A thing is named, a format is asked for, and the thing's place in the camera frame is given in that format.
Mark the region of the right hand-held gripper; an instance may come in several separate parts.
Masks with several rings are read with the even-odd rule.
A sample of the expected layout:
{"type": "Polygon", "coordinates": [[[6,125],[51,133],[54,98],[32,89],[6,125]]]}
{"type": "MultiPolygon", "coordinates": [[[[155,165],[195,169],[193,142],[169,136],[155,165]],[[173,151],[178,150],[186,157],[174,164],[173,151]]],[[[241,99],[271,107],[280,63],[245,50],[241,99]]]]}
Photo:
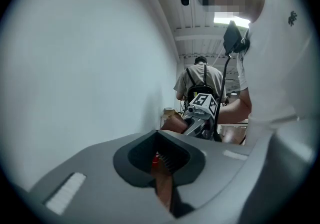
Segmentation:
{"type": "Polygon", "coordinates": [[[187,106],[183,115],[187,129],[183,135],[217,141],[217,103],[211,94],[197,94],[187,106]]]}

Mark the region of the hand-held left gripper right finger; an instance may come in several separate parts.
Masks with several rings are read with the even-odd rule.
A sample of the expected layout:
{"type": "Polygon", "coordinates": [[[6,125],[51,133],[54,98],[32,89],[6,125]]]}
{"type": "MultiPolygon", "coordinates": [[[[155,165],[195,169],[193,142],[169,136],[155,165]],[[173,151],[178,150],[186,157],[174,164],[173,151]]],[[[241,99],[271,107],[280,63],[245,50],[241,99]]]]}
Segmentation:
{"type": "Polygon", "coordinates": [[[243,146],[171,131],[156,135],[161,157],[156,189],[168,210],[156,224],[237,221],[258,180],[269,140],[243,146]]]}

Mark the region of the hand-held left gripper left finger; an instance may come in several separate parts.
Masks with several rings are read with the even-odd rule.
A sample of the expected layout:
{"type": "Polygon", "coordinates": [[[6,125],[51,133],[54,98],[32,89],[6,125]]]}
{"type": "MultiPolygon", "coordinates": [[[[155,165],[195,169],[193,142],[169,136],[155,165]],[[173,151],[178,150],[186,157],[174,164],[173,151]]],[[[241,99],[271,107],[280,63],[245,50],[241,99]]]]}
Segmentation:
{"type": "Polygon", "coordinates": [[[43,176],[30,190],[45,219],[54,224],[165,224],[174,216],[158,199],[154,188],[138,188],[115,171],[114,153],[141,133],[89,146],[43,176]],[[47,209],[45,201],[73,173],[86,176],[63,214],[47,209]]]}

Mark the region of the person's right forearm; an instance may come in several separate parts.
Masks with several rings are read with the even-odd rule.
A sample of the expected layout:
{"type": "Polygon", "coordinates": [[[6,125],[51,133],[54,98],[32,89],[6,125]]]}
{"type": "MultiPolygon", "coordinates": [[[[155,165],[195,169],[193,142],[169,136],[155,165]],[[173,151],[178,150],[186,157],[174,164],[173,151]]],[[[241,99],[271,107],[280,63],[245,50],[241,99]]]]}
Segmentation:
{"type": "Polygon", "coordinates": [[[232,103],[221,107],[218,115],[218,124],[239,123],[248,118],[252,103],[248,88],[241,90],[239,98],[232,103]]]}

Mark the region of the black chest box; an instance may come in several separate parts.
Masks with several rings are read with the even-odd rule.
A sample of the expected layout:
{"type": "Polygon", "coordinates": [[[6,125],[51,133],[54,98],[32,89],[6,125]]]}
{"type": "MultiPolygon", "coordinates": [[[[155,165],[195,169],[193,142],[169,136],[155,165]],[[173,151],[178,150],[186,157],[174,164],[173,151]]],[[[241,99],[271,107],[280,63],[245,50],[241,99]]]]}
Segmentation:
{"type": "Polygon", "coordinates": [[[230,21],[223,36],[225,55],[228,56],[231,53],[240,53],[242,51],[247,52],[250,47],[248,33],[249,29],[247,29],[245,35],[242,37],[235,22],[230,21]]]}

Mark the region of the person's white shirt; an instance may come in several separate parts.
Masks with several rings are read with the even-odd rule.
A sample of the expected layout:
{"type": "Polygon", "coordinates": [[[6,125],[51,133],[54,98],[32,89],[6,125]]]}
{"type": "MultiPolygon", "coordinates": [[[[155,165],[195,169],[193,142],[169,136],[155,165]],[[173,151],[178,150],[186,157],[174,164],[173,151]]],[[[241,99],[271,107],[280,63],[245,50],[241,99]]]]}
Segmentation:
{"type": "Polygon", "coordinates": [[[241,52],[240,87],[249,92],[246,145],[282,124],[320,116],[320,37],[303,0],[265,0],[241,52]]]}

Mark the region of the ceiling light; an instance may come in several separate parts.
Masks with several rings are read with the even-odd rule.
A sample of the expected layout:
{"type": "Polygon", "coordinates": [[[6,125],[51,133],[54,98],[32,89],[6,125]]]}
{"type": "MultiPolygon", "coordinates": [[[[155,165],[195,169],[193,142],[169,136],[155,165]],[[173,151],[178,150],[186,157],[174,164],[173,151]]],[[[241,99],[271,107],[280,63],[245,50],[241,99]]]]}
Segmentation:
{"type": "Polygon", "coordinates": [[[234,16],[230,13],[225,12],[215,12],[214,13],[214,23],[215,24],[226,24],[228,25],[230,21],[233,21],[236,26],[249,28],[249,24],[251,23],[248,19],[243,19],[237,16],[234,16]]]}

